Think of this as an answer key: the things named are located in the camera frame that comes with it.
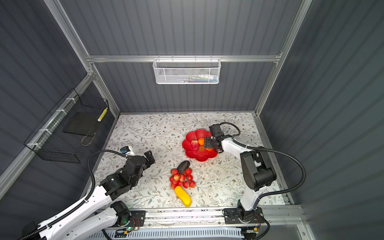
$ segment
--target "gray corrugated wall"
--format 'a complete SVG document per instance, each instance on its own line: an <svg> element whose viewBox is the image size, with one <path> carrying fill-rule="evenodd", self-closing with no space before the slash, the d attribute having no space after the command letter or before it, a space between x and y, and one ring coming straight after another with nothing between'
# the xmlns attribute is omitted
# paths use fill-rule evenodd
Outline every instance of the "gray corrugated wall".
<svg viewBox="0 0 384 240"><path fill-rule="evenodd" d="M43 1L0 3L2 173L29 134L86 71ZM100 96L93 84L84 94ZM103 121L92 152L102 148L114 117L109 113ZM67 208L80 197L87 181L85 161L69 164L34 157L0 200L0 239L17 239L28 222Z"/></svg>
<svg viewBox="0 0 384 240"><path fill-rule="evenodd" d="M318 240L384 239L383 9L315 0L261 114Z"/></svg>
<svg viewBox="0 0 384 240"><path fill-rule="evenodd" d="M219 84L157 84L151 63L96 63L121 112L254 110L273 63L222 63Z"/></svg>
<svg viewBox="0 0 384 240"><path fill-rule="evenodd" d="M2 173L86 71L42 1L1 1L0 36Z"/></svg>
<svg viewBox="0 0 384 240"><path fill-rule="evenodd" d="M275 55L299 0L62 1L90 55ZM157 85L149 63L96 63L121 112L254 110L273 63L223 63L220 83Z"/></svg>
<svg viewBox="0 0 384 240"><path fill-rule="evenodd" d="M300 1L61 3L90 55L273 55Z"/></svg>
<svg viewBox="0 0 384 240"><path fill-rule="evenodd" d="M93 83L83 94L101 97ZM108 111L85 156L102 149L113 122ZM0 239L15 240L27 223L52 217L77 201L89 178L86 159L80 161L52 162L35 156L0 201Z"/></svg>

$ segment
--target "black cable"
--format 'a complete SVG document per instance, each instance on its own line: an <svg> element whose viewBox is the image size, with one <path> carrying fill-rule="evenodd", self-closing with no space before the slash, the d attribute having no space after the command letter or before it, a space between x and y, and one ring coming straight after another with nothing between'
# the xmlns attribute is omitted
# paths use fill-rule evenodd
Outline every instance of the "black cable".
<svg viewBox="0 0 384 240"><path fill-rule="evenodd" d="M112 239L108 236L108 234L107 234L107 232L105 231L105 229L102 229L101 231L103 232L104 237L105 237L107 240L112 240Z"/></svg>
<svg viewBox="0 0 384 240"><path fill-rule="evenodd" d="M292 159L297 165L299 165L299 167L301 169L301 179L300 179L300 181L295 186L287 188L287 189L284 189L284 190L280 190L280 191L266 192L266 193L260 194L258 199L255 202L255 206L257 206L257 204L259 203L260 199L262 199L262 197L269 196L269 195L284 194L284 193L287 193L287 192L291 192L293 190L298 189L304 183L304 181L305 181L305 179L307 177L307 173L305 172L304 166L295 157L293 157L293 156L291 156L291 155L289 155L289 154L287 154L285 152L281 152L281 151L277 151L277 150L273 150L273 149L269 149L269 148L250 147L250 146L245 145L243 143L240 143L240 142L238 142L238 141L236 141L234 139L233 139L233 142L238 144L238 145L240 145L240 146L242 146L242 147L246 147L248 149L258 150L258 151L266 151L266 152L273 152L273 153L281 154L283 156L286 156L286 157Z"/></svg>
<svg viewBox="0 0 384 240"><path fill-rule="evenodd" d="M235 135L233 135L234 137L237 137L237 136L239 136L240 135L240 129L235 125L235 124L233 124L233 123L230 123L230 122L222 122L222 123L220 123L219 125L221 126L221 125L223 125L223 124L229 124L229 125L232 125L233 127L235 127L236 129L237 129L237 131L239 132L238 134L235 134Z"/></svg>
<svg viewBox="0 0 384 240"><path fill-rule="evenodd" d="M88 171L89 171L89 174L91 176L91 181L92 181L92 185L91 185L91 190L89 191L89 193L87 194L87 196L85 197L85 199L83 201L81 201L78 205L76 205L74 208L72 208L71 210L69 210L68 212L66 212L65 214L63 214L62 216L58 217L57 219L53 220L52 222L48 223L47 225L45 226L42 226L41 228L39 229L36 229L35 231L31 232L31 233L28 233L26 236L24 237L21 237L19 238L18 240L26 240L32 236L34 236L35 234L38 234L39 232L47 229L47 226L48 227L52 227L54 224L60 222L61 220L63 220L64 218L66 218L67 216L69 216L70 214L72 214L74 211L76 211L78 208L80 208L84 203L86 203L88 201L88 199L91 197L94 189L95 189L95 186L96 186L96 180L95 180L95 177L93 175L93 172L92 172L92 169L91 169L91 158L93 156L95 156L96 154L98 153L101 153L101 152L111 152L111 153L114 153L114 154L117 154L119 156L122 156L124 158L132 158L130 156L126 156L120 152L116 152L116 151L113 151L113 150L108 150L108 149L105 149L105 150L100 150L98 152L95 152L93 153L92 155L89 156L88 160L87 160L87 166L88 166Z"/></svg>
<svg viewBox="0 0 384 240"><path fill-rule="evenodd" d="M253 240L258 240L258 239L262 238L263 236L265 236L268 233L269 229L271 228L271 225L269 224L269 222L267 220L265 220L265 218L263 216L261 216L261 215L260 216L257 215L257 216L260 217L266 223L266 229L263 231L263 233L257 234L257 238L255 238Z"/></svg>
<svg viewBox="0 0 384 240"><path fill-rule="evenodd" d="M265 220L265 218L263 216L261 216L261 215L257 215L257 216L259 218L261 218L266 223L266 229L263 231L263 233L261 233L261 234L258 233L256 235L256 238L251 238L248 240L258 240L258 239L262 238L263 236L265 236L268 233L269 229L271 228L271 225L269 224L269 222L267 220Z"/></svg>

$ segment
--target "floral tablecloth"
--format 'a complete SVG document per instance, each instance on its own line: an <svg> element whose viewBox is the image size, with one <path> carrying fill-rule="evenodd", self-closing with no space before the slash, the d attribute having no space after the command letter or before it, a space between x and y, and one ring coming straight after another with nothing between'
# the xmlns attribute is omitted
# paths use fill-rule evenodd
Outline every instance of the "floral tablecloth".
<svg viewBox="0 0 384 240"><path fill-rule="evenodd" d="M138 185L121 195L119 200L129 208L183 207L176 194L170 189L171 169L184 160L191 162L195 188L186 189L190 195L191 207L236 206L241 198L245 182L240 160L224 152L214 159L198 162L189 159L181 146L190 131L220 122L231 122L241 130L236 137L251 146L262 145L251 113L203 113L203 114L139 114L120 115L107 149L119 151L122 146L131 145L136 155L151 150L155 163L143 172ZM235 133L229 125L222 125L225 133ZM105 153L97 167L96 182L122 167L125 159ZM267 191L279 190L276 181ZM260 205L284 205L281 195L264 197Z"/></svg>

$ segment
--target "cable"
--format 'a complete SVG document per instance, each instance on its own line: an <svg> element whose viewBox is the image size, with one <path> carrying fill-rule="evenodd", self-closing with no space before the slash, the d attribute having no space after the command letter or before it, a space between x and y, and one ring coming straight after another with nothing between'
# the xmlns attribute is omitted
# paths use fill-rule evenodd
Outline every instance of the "cable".
<svg viewBox="0 0 384 240"><path fill-rule="evenodd" d="M265 218L263 216L261 216L261 215L260 216L259 215L255 215L255 216L258 216L259 218L261 218L266 223L267 226L266 226L266 229L263 231L263 233L258 233L257 234L256 238L245 238L247 240L258 240L258 239L262 238L263 236L265 236L268 233L269 229L271 228L271 225L269 224L269 222L267 220L265 220Z"/></svg>
<svg viewBox="0 0 384 240"><path fill-rule="evenodd" d="M225 210L225 209L223 209L222 211L221 211L221 213L224 215L224 216L226 216L226 217L238 217L238 215L237 215L237 212L234 212L234 213L230 213L230 212L228 212L227 210Z"/></svg>
<svg viewBox="0 0 384 240"><path fill-rule="evenodd" d="M263 233L258 234L257 238L255 238L253 240L258 240L258 239L262 238L263 236L265 236L268 233L269 229L271 228L271 225L269 224L269 222L267 220L265 220L265 218L263 216L258 215L258 217L260 217L266 223L266 229L263 231Z"/></svg>
<svg viewBox="0 0 384 240"><path fill-rule="evenodd" d="M236 129L237 129L237 131L239 132L238 134L235 134L235 135L233 135L234 137L237 137L237 136L239 136L240 135L240 129L235 125L235 124L233 124L233 123L230 123L230 122L222 122L222 123L220 123L219 125L221 126L221 125L223 125L223 124L229 124L229 125L232 125L233 127L235 127Z"/></svg>
<svg viewBox="0 0 384 240"><path fill-rule="evenodd" d="M137 226L137 230L138 230L138 229L140 228L140 221L139 221L138 218L133 217L133 222L135 222L135 221L134 221L135 219L137 219L137 222L139 223L139 225Z"/></svg>
<svg viewBox="0 0 384 240"><path fill-rule="evenodd" d="M104 237L105 237L107 240L112 240L112 239L108 236L108 234L107 234L107 232L105 231L105 229L102 229L101 231L103 232Z"/></svg>
<svg viewBox="0 0 384 240"><path fill-rule="evenodd" d="M52 227L54 224L60 222L61 220L63 220L64 218L66 218L67 216L69 216L70 214L72 214L74 211L76 211L78 208L80 208L84 203L86 203L88 201L88 199L92 196L92 193L95 189L95 186L96 186L96 180L95 180L95 177L93 175L93 172L92 172L92 168L91 168L91 158L93 156L95 156L96 154L99 154L101 152L111 152L111 153L114 153L116 155L119 155L119 156L122 156L124 158L132 158L132 157L128 157L126 156L125 154L122 154L120 152L116 152L116 151L113 151L113 150L108 150L108 149L105 149L105 150L100 150L98 152L95 152L93 153L92 155L89 156L88 160L87 160L87 166L88 166L88 171L89 171L89 175L91 177L91 181L92 181L92 185L91 185L91 190L89 191L89 193L87 194L87 196L84 198L83 201L81 201L78 205L76 205L74 208L72 208L71 210L69 210L68 212L66 212L65 214L63 214L62 216L58 217L57 219L53 220L52 222L48 223L47 225L45 226L42 226L41 228L39 229L36 229L35 231L31 232L31 233L28 233L26 236L24 237L21 237L19 238L18 240L26 240L36 234L38 234L39 232L41 231L44 231L45 229L47 229L47 227Z"/></svg>
<svg viewBox="0 0 384 240"><path fill-rule="evenodd" d="M240 145L242 147L246 147L247 146L247 145L245 145L243 143L240 143L240 142L238 142L238 141L236 141L234 139L233 139L233 142L235 142L236 144L238 144L238 145ZM269 195L284 194L284 193L287 193L287 192L291 192L293 190L298 189L304 183L304 181L305 181L305 179L307 177L307 173L305 172L304 166L295 157L293 157L293 156L291 156L291 155L289 155L289 154L287 154L285 152L281 152L281 151L277 151L277 150L273 150L273 149L269 149L269 148L250 147L250 146L247 146L247 148L248 149L252 149L252 150L258 150L258 151L273 152L273 153L277 153L277 154L286 156L286 157L292 159L297 165L299 165L299 167L301 169L301 179L300 179L300 181L295 186L287 188L287 189L284 189L284 190L280 190L280 191L266 192L266 193L260 194L259 197L257 198L256 202L255 202L255 206L257 206L257 204L259 203L260 199L262 199L262 197L269 196Z"/></svg>

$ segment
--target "yellow tape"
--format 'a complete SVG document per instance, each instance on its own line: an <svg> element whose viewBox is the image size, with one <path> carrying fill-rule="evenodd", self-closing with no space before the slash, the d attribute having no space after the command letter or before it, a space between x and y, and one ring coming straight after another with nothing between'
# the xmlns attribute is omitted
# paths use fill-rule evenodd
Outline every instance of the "yellow tape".
<svg viewBox="0 0 384 240"><path fill-rule="evenodd" d="M100 115L100 117L97 119L98 122L101 122L101 120L103 119L103 117L105 116L105 114L107 113L107 110L108 108L105 108L103 113Z"/></svg>

